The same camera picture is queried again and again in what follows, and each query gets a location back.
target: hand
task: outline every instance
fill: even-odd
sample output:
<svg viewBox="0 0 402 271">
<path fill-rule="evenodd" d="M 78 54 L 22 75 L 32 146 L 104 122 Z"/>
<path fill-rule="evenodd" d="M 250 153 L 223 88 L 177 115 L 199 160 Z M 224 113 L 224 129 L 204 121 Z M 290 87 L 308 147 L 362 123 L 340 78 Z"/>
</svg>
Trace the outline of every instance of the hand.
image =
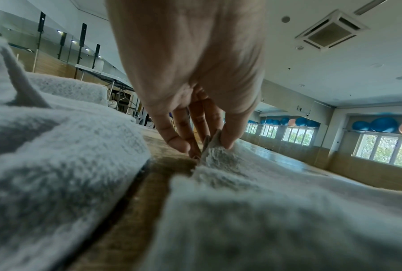
<svg viewBox="0 0 402 271">
<path fill-rule="evenodd" d="M 196 156 L 187 107 L 201 138 L 222 128 L 222 109 L 220 140 L 231 148 L 260 99 L 265 1 L 107 0 L 107 7 L 125 71 L 164 140 Z"/>
</svg>

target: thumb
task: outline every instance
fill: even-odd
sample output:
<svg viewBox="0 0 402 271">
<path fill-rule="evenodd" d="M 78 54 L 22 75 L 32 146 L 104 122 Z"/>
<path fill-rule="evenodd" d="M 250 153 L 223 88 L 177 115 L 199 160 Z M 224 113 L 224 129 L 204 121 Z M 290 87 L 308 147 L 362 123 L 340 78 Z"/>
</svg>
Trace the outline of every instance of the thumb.
<svg viewBox="0 0 402 271">
<path fill-rule="evenodd" d="M 225 124 L 223 126 L 222 134 L 220 135 L 220 142 L 226 149 L 231 149 L 233 143 L 242 137 L 247 127 L 247 122 L 250 118 L 251 113 L 257 107 L 260 101 L 260 95 L 257 96 L 254 103 L 243 113 L 231 114 L 226 113 Z"/>
</svg>

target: window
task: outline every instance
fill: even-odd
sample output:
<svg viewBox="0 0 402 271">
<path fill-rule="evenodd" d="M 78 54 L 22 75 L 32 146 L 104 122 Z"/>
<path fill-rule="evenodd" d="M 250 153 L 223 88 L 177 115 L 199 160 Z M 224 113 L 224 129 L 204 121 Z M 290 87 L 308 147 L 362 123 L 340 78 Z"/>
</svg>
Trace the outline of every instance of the window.
<svg viewBox="0 0 402 271">
<path fill-rule="evenodd" d="M 255 134 L 257 130 L 257 124 L 248 124 L 247 128 L 245 128 L 246 133 L 252 133 Z"/>
<path fill-rule="evenodd" d="M 284 133 L 283 141 L 309 146 L 311 144 L 313 129 L 308 128 L 287 128 Z"/>
<path fill-rule="evenodd" d="M 260 135 L 267 138 L 275 138 L 277 136 L 278 126 L 263 125 Z"/>
<path fill-rule="evenodd" d="M 402 135 L 364 133 L 355 156 L 402 167 Z"/>
</svg>

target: towel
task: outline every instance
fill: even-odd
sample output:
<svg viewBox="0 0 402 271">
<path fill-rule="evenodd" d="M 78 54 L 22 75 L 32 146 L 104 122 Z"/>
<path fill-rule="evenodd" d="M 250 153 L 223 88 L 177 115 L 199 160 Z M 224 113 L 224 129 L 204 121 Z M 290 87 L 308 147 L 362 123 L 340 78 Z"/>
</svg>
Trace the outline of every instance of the towel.
<svg viewBox="0 0 402 271">
<path fill-rule="evenodd" d="M 104 106 L 105 93 L 25 73 L 0 39 L 0 271 L 59 266 L 150 158 L 134 118 Z"/>
<path fill-rule="evenodd" d="M 284 168 L 220 133 L 171 183 L 140 271 L 402 271 L 402 192 Z"/>
</svg>

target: air conditioner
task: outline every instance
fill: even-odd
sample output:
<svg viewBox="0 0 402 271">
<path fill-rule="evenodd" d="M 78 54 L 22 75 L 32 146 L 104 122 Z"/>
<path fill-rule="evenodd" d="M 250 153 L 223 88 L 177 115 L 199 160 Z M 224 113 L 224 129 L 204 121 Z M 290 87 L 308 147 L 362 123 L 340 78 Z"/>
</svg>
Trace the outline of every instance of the air conditioner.
<svg viewBox="0 0 402 271">
<path fill-rule="evenodd" d="M 310 46 L 323 51 L 335 47 L 369 28 L 340 10 L 327 17 L 296 37 Z"/>
</svg>

